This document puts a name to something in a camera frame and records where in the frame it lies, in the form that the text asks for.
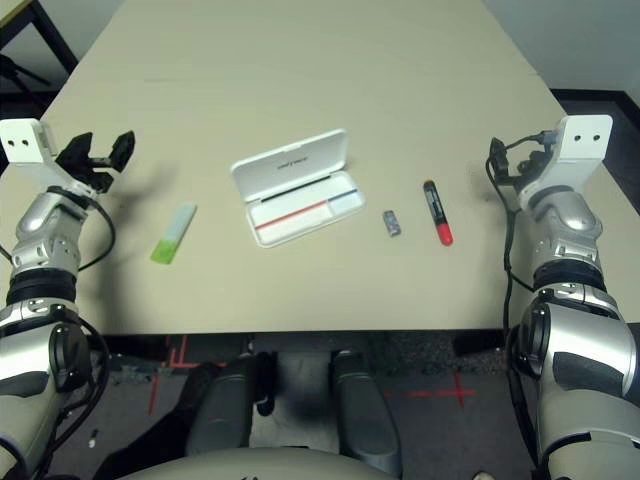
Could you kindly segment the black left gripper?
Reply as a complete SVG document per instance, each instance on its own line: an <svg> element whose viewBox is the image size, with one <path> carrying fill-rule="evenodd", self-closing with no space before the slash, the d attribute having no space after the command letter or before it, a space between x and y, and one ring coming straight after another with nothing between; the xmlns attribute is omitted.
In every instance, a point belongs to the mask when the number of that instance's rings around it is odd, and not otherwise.
<svg viewBox="0 0 640 480"><path fill-rule="evenodd" d="M59 153L56 163L75 180L88 185L97 193L106 193L114 179L107 169L122 173L133 155L135 134L127 131L114 142L108 157L89 157L92 132L75 136Z"/></svg>

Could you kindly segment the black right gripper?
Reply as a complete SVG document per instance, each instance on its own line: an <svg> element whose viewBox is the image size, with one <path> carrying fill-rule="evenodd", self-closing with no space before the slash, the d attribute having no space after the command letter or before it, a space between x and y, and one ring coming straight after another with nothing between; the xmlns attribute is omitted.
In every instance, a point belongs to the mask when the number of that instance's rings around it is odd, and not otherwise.
<svg viewBox="0 0 640 480"><path fill-rule="evenodd" d="M502 184L513 188L524 188L537 178L538 170L549 161L547 151L532 151L528 160L518 163L514 171L510 170L507 159L507 146L502 140L493 137L489 147L489 165L494 175L502 175Z"/></svg>

